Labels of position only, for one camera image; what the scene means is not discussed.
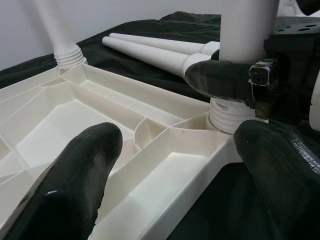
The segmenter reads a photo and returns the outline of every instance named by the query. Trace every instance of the white plastic leg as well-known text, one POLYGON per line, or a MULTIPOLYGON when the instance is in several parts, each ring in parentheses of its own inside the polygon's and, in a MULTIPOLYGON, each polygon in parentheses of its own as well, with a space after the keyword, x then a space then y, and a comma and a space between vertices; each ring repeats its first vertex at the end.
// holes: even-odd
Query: white plastic leg
POLYGON ((108 36, 105 36, 102 39, 102 43, 121 53, 127 54, 133 58, 144 61, 150 65, 180 77, 185 76, 186 70, 192 64, 206 61, 211 58, 209 55, 200 53, 186 55, 183 53, 168 51, 108 36))
POLYGON ((320 72, 312 93, 309 121, 314 130, 320 131, 320 72))
POLYGON ((60 69, 69 69, 85 63, 80 47, 66 27, 56 0, 34 0, 40 18, 53 45, 54 58, 60 69))
POLYGON ((210 41, 206 44, 201 44, 195 42, 176 41, 163 38, 136 36, 120 33, 111 33, 109 37, 187 55, 204 54, 211 56, 220 48, 220 43, 217 41, 210 41))

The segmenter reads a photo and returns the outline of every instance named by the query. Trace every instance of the black cloth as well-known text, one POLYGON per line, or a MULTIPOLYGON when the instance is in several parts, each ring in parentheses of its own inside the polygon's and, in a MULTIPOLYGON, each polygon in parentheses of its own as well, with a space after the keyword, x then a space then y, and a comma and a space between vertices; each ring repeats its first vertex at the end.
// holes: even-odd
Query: black cloth
MULTIPOLYGON (((310 23, 314 18, 277 19, 277 28, 310 23)), ((160 20, 127 22, 78 43, 88 64, 202 101, 208 97, 175 75, 119 53, 102 44, 110 33, 133 34, 195 43, 219 41, 221 16, 175 12, 160 20)), ((53 54, 0 71, 0 88, 52 69, 53 54)), ((278 240, 278 229, 259 199, 254 182, 242 163, 225 166, 201 195, 169 240, 278 240)))

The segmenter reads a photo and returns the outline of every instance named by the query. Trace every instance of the white plastic tube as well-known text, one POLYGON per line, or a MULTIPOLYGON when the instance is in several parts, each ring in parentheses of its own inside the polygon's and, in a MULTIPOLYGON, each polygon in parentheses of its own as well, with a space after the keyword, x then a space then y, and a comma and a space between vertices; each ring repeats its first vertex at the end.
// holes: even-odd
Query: white plastic tube
POLYGON ((206 44, 201 44, 120 33, 111 33, 109 37, 187 55, 198 53, 211 56, 220 48, 220 43, 217 41, 210 41, 206 44))
POLYGON ((313 88, 309 113, 310 126, 320 132, 320 71, 313 88))
POLYGON ((53 45, 54 58, 60 69, 86 62, 81 49, 70 36, 56 0, 34 0, 44 28, 53 45))
MULTIPOLYGON (((265 57, 264 41, 273 32, 279 0, 223 0, 220 61, 253 64, 265 57)), ((244 103, 211 99, 211 123, 227 133, 255 119, 244 103)))
POLYGON ((121 53, 127 54, 180 77, 185 76, 186 70, 192 64, 206 61, 211 58, 209 55, 200 53, 187 55, 108 36, 105 36, 102 39, 102 43, 121 53))

